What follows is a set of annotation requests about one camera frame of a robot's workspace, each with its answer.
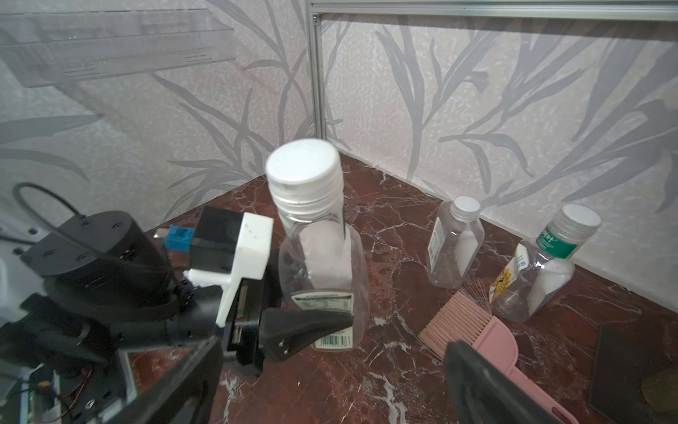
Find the bottle label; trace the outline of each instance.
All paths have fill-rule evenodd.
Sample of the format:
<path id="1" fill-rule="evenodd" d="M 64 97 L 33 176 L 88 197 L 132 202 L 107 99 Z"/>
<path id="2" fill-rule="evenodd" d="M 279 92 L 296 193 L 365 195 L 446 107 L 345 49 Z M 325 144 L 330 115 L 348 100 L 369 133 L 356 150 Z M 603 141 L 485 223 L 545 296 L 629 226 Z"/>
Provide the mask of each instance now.
<path id="1" fill-rule="evenodd" d="M 320 309 L 323 311 L 341 311 L 353 313 L 353 293 L 346 292 L 307 292 L 295 294 L 292 300 L 300 309 Z M 352 349 L 353 327 L 339 330 L 324 336 L 315 342 L 316 349 Z"/>
<path id="2" fill-rule="evenodd" d="M 504 271 L 499 274 L 490 286 L 490 293 L 488 294 L 490 303 L 502 294 L 518 278 L 518 272 L 525 268 L 527 268 L 527 248 L 519 244 L 516 246 L 515 253 L 508 264 L 506 264 Z"/>
<path id="3" fill-rule="evenodd" d="M 428 261 L 431 264 L 432 272 L 435 269 L 435 263 L 438 261 L 443 243 L 445 243 L 445 231 L 443 231 L 443 224 L 440 222 L 440 218 L 436 218 L 431 240 L 428 242 Z"/>
<path id="4" fill-rule="evenodd" d="M 544 231 L 537 237 L 537 246 L 551 256 L 560 259 L 567 258 L 577 248 L 576 244 L 566 243 L 554 236 L 548 227 L 544 228 Z"/>

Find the blue connector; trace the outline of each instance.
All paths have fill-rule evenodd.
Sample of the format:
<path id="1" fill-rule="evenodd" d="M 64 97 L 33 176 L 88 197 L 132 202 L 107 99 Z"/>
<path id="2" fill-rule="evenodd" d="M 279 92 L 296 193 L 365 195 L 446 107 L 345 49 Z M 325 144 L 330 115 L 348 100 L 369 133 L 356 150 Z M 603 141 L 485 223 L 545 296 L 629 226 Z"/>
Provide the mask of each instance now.
<path id="1" fill-rule="evenodd" d="M 178 252 L 188 252 L 191 249 L 192 228 L 171 225 L 165 237 L 165 247 Z"/>

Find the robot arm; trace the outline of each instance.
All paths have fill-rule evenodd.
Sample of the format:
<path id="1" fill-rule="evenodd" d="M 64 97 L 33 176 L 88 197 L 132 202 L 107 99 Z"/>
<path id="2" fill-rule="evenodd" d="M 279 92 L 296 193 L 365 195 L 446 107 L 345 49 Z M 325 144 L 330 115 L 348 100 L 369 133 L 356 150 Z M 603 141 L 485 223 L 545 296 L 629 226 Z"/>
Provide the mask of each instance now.
<path id="1" fill-rule="evenodd" d="M 353 324 L 348 313 L 279 308 L 271 218 L 206 206 L 195 230 L 175 227 L 183 238 L 170 237 L 170 229 L 164 244 L 190 252 L 183 280 L 175 278 L 166 251 L 125 212 L 76 214 L 51 230 L 20 256 L 43 288 L 24 293 L 17 302 L 22 313 L 0 327 L 0 358 L 42 364 L 69 389 L 91 370 L 82 398 L 98 407 L 77 402 L 67 411 L 73 416 L 101 417 L 106 405 L 126 399 L 124 389 L 105 396 L 111 385 L 125 387 L 120 349 L 193 346 L 198 352 L 196 346 L 208 343 L 218 349 L 220 367 L 258 376 L 264 358 L 286 360 Z M 104 374 L 118 381 L 104 384 L 98 378 Z"/>

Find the white paper inside bottle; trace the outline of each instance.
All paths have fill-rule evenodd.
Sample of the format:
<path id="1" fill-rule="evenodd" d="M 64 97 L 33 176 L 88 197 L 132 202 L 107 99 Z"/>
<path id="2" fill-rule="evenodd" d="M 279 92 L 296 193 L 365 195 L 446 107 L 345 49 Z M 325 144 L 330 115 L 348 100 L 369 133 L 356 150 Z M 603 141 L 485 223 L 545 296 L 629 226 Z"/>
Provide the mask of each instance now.
<path id="1" fill-rule="evenodd" d="M 306 270 L 313 287 L 351 289 L 351 238 L 335 221 L 311 223 L 299 233 Z"/>
<path id="2" fill-rule="evenodd" d="M 457 260 L 457 267 L 459 268 L 459 275 L 462 277 L 468 270 L 473 260 L 473 254 L 478 247 L 478 240 L 471 230 L 471 226 L 467 225 L 464 231 L 457 238 L 457 246 L 454 248 L 454 256 Z"/>
<path id="3" fill-rule="evenodd" d="M 574 265 L 567 259 L 551 259 L 537 272 L 537 279 L 527 297 L 527 309 L 530 315 L 535 313 L 544 299 L 564 286 L 574 274 Z"/>

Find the plastic bottle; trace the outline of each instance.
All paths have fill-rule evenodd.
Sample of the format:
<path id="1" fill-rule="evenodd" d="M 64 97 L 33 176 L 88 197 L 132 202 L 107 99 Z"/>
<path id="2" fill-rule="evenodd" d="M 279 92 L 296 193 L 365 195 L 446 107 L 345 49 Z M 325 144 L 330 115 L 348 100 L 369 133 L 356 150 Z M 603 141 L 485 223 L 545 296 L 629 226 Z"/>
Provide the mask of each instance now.
<path id="1" fill-rule="evenodd" d="M 279 260 L 286 304 L 351 311 L 353 327 L 319 339 L 314 347 L 356 347 L 370 315 L 370 281 L 360 236 L 344 222 L 339 153 L 323 140 L 293 141 L 271 153 L 266 176 L 287 234 Z"/>
<path id="2" fill-rule="evenodd" d="M 490 286 L 492 312 L 511 321 L 527 321 L 572 279 L 572 255 L 602 222 L 594 210 L 567 204 L 534 242 L 521 240 Z"/>
<path id="3" fill-rule="evenodd" d="M 426 270 L 436 287 L 459 288 L 485 239 L 480 219 L 480 203 L 459 196 L 438 207 L 431 240 L 428 243 Z"/>

